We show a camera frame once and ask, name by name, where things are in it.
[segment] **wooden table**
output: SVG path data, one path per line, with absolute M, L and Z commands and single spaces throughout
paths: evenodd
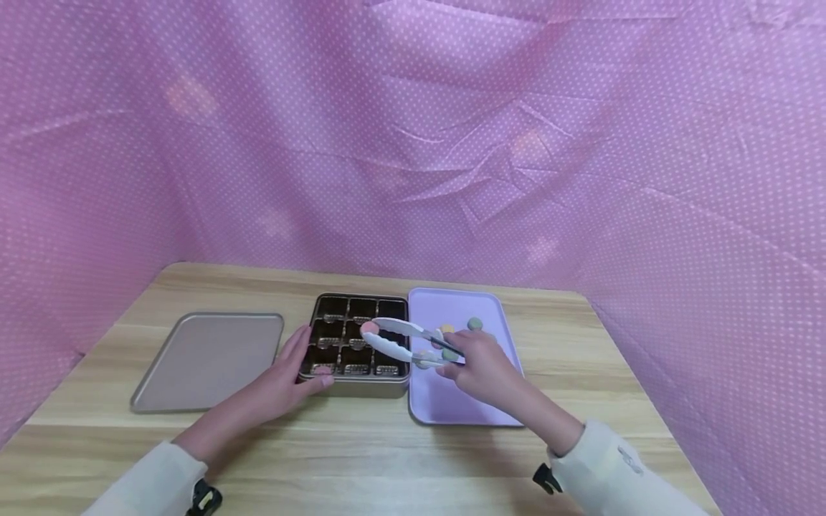
M 588 303 L 488 286 L 179 263 L 164 270 L 0 452 L 2 514 L 79 514 L 197 414 L 135 415 L 129 399 L 167 333 L 193 311 L 277 311 L 289 335 L 325 291 L 404 296 L 477 288 L 505 307 L 527 377 L 581 418 L 624 435 L 712 514 L 695 472 Z M 407 399 L 317 398 L 255 431 L 211 470 L 218 514 L 579 514 L 530 480 L 544 446 L 524 429 L 431 428 Z

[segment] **purple tin lid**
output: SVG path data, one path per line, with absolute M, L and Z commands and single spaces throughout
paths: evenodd
M 482 329 L 496 337 L 510 361 L 522 372 L 505 311 L 496 296 L 487 292 L 415 288 L 407 300 L 410 321 L 425 329 L 451 324 L 459 331 L 467 328 L 468 320 L 477 317 L 484 325 Z M 411 346 L 414 352 L 432 349 L 422 338 L 412 338 Z M 522 426 L 508 414 L 461 392 L 452 381 L 437 375 L 434 369 L 411 367 L 410 412 L 420 423 Z

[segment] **pink polka dot fabric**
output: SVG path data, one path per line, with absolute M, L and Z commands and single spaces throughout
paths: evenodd
M 0 442 L 176 261 L 574 289 L 726 514 L 818 513 L 825 6 L 4 3 Z

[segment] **pink macaron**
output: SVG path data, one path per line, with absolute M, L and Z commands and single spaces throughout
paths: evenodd
M 371 320 L 367 321 L 361 326 L 361 334 L 378 334 L 378 324 Z

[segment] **tongs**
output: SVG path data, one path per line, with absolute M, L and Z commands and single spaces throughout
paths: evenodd
M 442 332 L 439 330 L 432 332 L 422 328 L 418 324 L 414 324 L 401 319 L 393 319 L 391 317 L 377 317 L 376 319 L 373 319 L 372 322 L 375 323 L 379 329 L 393 332 L 394 334 L 404 335 L 406 337 L 423 338 L 424 340 L 430 341 L 431 343 L 434 343 L 441 348 L 445 348 L 456 353 L 460 357 L 464 357 L 464 353 L 462 353 L 449 342 L 444 340 L 444 336 L 442 335 Z M 416 366 L 421 367 L 422 369 L 427 369 L 430 367 L 441 367 L 444 364 L 449 363 L 457 363 L 459 365 L 462 365 L 461 362 L 452 362 L 450 360 L 444 360 L 432 351 L 426 351 L 424 353 L 413 353 L 410 349 L 404 348 L 400 346 L 398 343 L 395 343 L 372 332 L 362 331 L 362 338 L 366 343 L 370 344 L 370 346 L 373 347 L 373 349 L 380 352 L 381 354 L 387 355 L 390 358 L 395 358 L 396 360 L 400 360 L 402 362 L 413 363 Z

